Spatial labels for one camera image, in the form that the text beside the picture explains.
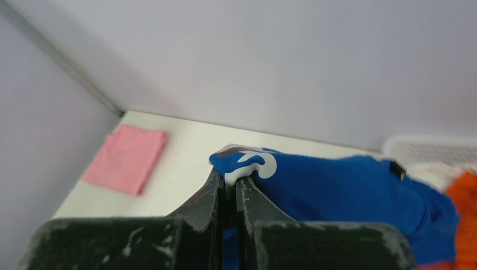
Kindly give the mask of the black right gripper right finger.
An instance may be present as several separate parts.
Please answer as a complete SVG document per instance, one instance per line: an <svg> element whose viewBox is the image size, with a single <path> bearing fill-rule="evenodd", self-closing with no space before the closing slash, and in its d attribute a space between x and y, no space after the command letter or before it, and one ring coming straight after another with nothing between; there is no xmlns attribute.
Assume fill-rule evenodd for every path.
<svg viewBox="0 0 477 270"><path fill-rule="evenodd" d="M236 209L240 269L417 269L393 226L297 221L249 177L236 183Z"/></svg>

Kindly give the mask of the folded pink t-shirt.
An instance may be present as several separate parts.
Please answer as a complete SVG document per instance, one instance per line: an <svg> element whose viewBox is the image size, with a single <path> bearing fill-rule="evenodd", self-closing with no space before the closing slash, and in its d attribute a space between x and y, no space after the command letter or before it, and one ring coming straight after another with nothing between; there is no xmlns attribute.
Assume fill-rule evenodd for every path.
<svg viewBox="0 0 477 270"><path fill-rule="evenodd" d="M168 133L120 125L106 136L81 180L140 196L168 142Z"/></svg>

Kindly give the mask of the blue panda print t-shirt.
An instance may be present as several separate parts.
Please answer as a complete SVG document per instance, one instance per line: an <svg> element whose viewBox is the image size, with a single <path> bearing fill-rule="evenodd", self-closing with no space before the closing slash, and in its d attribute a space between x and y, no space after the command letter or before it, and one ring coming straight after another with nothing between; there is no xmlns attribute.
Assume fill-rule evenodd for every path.
<svg viewBox="0 0 477 270"><path fill-rule="evenodd" d="M398 229L420 265L456 258L460 218L451 199L389 159L341 159L228 147L209 161L227 186L242 177L298 221L381 222Z"/></svg>

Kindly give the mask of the white t-shirt in basket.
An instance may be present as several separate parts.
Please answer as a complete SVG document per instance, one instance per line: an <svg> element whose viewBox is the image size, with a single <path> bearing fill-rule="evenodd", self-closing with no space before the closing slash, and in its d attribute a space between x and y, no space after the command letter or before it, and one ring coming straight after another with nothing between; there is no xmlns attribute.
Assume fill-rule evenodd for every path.
<svg viewBox="0 0 477 270"><path fill-rule="evenodd" d="M464 173L476 175L476 163L414 163L407 167L407 175L432 188L444 192Z"/></svg>

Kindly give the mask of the orange t-shirt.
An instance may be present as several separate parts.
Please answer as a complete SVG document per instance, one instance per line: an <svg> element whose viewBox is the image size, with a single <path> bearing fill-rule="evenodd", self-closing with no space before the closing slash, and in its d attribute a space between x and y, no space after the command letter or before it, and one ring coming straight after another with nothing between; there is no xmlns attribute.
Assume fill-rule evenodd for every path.
<svg viewBox="0 0 477 270"><path fill-rule="evenodd" d="M465 171L445 189L460 216L453 261L421 265L420 269L476 269L476 174Z"/></svg>

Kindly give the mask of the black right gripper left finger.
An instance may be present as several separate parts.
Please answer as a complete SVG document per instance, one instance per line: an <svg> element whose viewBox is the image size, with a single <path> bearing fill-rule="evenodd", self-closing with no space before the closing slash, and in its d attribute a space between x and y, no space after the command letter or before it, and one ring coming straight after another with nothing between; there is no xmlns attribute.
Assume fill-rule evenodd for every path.
<svg viewBox="0 0 477 270"><path fill-rule="evenodd" d="M18 269L221 269L223 180L205 184L172 213L60 218L32 235Z"/></svg>

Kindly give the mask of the white plastic laundry basket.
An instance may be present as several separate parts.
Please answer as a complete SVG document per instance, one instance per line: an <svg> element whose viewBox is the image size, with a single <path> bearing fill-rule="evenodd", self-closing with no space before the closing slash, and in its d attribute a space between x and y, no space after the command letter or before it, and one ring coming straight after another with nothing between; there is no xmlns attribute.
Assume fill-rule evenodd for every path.
<svg viewBox="0 0 477 270"><path fill-rule="evenodd" d="M388 138L382 153L408 167L421 163L458 165L476 162L476 139L430 135L397 135Z"/></svg>

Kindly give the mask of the left metal corner post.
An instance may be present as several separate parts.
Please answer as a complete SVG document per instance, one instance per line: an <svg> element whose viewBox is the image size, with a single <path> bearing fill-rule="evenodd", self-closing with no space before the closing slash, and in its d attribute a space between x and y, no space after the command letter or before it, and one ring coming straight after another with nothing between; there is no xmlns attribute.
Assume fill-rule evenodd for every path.
<svg viewBox="0 0 477 270"><path fill-rule="evenodd" d="M57 46L45 37L34 25L16 11L7 1L1 1L1 15L20 31L38 49L45 53L69 77L82 86L85 92L93 97L117 118L122 118L125 111L115 104L102 89L80 68L70 57L65 55Z"/></svg>

